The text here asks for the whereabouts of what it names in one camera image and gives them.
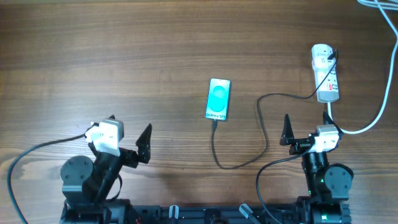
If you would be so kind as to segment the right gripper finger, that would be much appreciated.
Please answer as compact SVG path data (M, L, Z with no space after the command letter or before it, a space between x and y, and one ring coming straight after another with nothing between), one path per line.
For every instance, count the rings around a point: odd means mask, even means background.
M295 137L288 114L284 116L284 126L280 138L280 145L291 145L294 143Z
M338 127L337 124L335 124L335 122L334 122L334 121L332 120L332 118L329 116L329 114L328 114L327 111L324 111L324 112L323 112L323 123L324 123L324 124L331 124L331 125L333 125L333 126L337 129L338 135L339 135L339 136L343 136L343 135L344 135L344 132Z

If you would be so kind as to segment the Galaxy S25 smartphone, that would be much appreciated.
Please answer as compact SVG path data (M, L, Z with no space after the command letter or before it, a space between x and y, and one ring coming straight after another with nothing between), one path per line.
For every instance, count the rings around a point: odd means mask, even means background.
M228 117L231 81L211 78L206 102L205 118L226 121Z

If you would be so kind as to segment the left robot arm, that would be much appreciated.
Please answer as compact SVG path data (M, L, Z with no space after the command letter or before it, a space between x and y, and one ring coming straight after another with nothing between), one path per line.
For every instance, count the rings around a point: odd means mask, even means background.
M141 223L130 200L108 197L121 168L136 168L150 160L152 125L148 124L136 141L137 150L119 147L124 123L110 116L92 123L83 135L95 156L74 156L64 163L60 176L65 196L60 223Z

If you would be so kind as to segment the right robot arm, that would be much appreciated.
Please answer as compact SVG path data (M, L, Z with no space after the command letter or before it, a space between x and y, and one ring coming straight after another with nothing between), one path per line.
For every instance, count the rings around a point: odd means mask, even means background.
M328 162L327 154L338 147L342 130L323 113L323 124L306 138L296 138L289 115L284 117L280 145L289 146L289 154L302 158L302 169L308 187L308 197L297 198L299 223L352 222L349 199L354 172L348 166Z

